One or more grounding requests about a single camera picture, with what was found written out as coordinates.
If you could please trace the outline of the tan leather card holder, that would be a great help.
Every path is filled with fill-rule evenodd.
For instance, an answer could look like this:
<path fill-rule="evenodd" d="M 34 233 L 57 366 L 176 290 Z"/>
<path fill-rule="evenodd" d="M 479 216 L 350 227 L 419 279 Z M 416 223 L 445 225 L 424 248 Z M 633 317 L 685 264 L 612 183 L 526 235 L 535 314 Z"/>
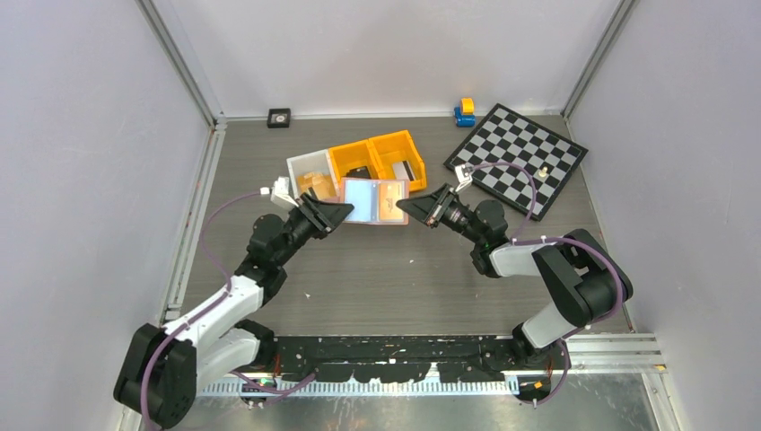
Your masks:
<path fill-rule="evenodd" d="M 341 202 L 354 205 L 354 211 L 344 221 L 349 224 L 406 225 L 382 223 L 378 218 L 378 186 L 385 181 L 405 181 L 406 197 L 409 197 L 407 180 L 364 180 L 344 177 L 341 182 Z"/>

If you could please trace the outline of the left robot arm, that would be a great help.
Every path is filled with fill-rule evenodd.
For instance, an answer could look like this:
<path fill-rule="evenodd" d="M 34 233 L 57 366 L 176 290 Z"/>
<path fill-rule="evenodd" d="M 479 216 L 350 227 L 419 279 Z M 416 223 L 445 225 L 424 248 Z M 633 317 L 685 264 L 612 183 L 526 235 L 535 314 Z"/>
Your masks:
<path fill-rule="evenodd" d="M 252 225 L 246 255 L 223 286 L 190 312 L 134 333 L 118 374 L 115 401 L 140 414 L 148 430 L 166 430 L 188 414 L 206 386 L 245 365 L 266 371 L 274 333 L 249 320 L 283 286 L 286 263 L 311 239 L 324 239 L 352 213 L 350 203 L 303 194 L 286 218 L 265 214 Z"/>

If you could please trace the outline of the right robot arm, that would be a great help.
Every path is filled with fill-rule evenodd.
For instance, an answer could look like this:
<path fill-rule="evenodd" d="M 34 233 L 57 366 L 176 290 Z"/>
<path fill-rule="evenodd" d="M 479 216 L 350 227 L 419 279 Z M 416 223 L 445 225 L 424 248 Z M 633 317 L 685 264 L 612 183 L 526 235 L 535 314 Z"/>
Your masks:
<path fill-rule="evenodd" d="M 488 199 L 470 208 L 449 184 L 428 195 L 401 199 L 397 206 L 430 228 L 444 225 L 471 241 L 470 256 L 479 274 L 542 279 L 550 303 L 513 329 L 504 354 L 486 351 L 486 356 L 535 368 L 547 358 L 550 347 L 617 314 L 633 295 L 627 274 L 585 229 L 519 241 L 507 235 L 499 201 Z"/>

